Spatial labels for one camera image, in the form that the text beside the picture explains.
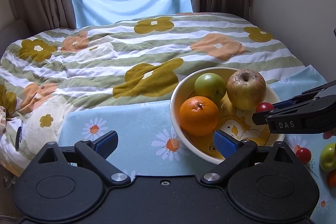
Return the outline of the red cherry tomato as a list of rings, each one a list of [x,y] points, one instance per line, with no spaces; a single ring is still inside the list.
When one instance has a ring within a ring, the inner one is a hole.
[[[271,111],[274,109],[274,106],[269,103],[269,102],[262,102],[260,103],[257,108],[256,108],[256,112],[264,112],[264,111]]]
[[[300,162],[304,165],[308,164],[311,160],[311,151],[308,148],[302,147],[295,152]]]

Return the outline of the green apple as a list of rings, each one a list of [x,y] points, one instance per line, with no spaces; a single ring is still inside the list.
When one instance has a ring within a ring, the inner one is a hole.
[[[216,73],[203,73],[194,83],[195,95],[206,97],[212,100],[217,106],[221,104],[226,91],[226,83]]]
[[[319,156],[319,166],[324,172],[335,170],[335,143],[327,144]]]

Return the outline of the large orange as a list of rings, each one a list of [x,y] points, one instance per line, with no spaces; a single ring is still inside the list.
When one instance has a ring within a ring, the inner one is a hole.
[[[179,109],[179,123],[189,135],[206,136],[215,131],[220,112],[212,100],[195,96],[183,102]]]

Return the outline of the large yellowish apple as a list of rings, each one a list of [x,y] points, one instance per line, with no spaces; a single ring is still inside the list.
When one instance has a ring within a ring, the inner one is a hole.
[[[227,81],[227,95],[237,109],[255,110],[266,97],[264,77],[253,69],[236,71]]]

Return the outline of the small tangerine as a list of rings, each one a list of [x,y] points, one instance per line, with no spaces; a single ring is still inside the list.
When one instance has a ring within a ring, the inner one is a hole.
[[[336,187],[336,170],[331,171],[327,175],[327,184],[329,188],[335,188]]]

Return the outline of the cream ceramic bowl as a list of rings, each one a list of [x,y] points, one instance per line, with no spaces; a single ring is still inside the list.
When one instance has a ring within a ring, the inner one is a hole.
[[[195,155],[212,164],[220,164],[224,156],[215,148],[214,131],[228,132],[236,140],[252,140],[270,147],[285,139],[272,134],[268,126],[256,125],[253,111],[237,109],[225,90],[236,69],[207,68],[182,80],[170,100],[170,118],[181,142]]]

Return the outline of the blue daisy tablecloth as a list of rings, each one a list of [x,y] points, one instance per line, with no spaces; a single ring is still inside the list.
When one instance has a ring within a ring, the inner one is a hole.
[[[108,160],[131,178],[201,174],[210,170],[210,162],[182,143],[171,124],[169,104],[166,100],[73,112],[64,121],[59,145],[73,145],[81,139],[95,140],[114,130],[118,133],[118,147]],[[312,220],[335,223],[335,189],[327,185],[327,173],[319,167],[320,153],[335,139],[324,139],[319,134],[286,135],[285,142],[294,152],[304,148],[311,152],[307,167],[320,190]]]

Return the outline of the black remote on bed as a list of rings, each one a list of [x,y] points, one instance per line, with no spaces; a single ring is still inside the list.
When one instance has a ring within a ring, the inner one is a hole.
[[[15,137],[15,150],[18,151],[19,150],[19,145],[22,141],[22,130],[23,130],[23,121],[21,121],[21,124],[20,126],[18,127],[17,129],[17,134],[16,134],[16,137]]]

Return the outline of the floral striped duvet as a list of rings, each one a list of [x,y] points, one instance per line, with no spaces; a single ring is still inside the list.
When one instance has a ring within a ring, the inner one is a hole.
[[[253,69],[271,84],[303,63],[269,32],[214,12],[57,28],[19,39],[1,57],[1,165],[19,176],[45,143],[59,140],[72,111],[168,100],[186,76],[212,67]]]

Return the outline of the small tissue packet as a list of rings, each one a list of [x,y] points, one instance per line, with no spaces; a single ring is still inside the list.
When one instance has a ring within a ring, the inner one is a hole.
[[[6,129],[6,109],[0,106],[0,133]]]

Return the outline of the grey bed headboard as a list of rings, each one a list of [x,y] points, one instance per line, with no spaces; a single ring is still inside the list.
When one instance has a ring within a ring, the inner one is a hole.
[[[29,38],[31,36],[30,30],[27,28],[25,22],[21,19],[16,20],[12,24],[9,24],[0,33],[0,54],[4,54],[7,47],[19,40]]]

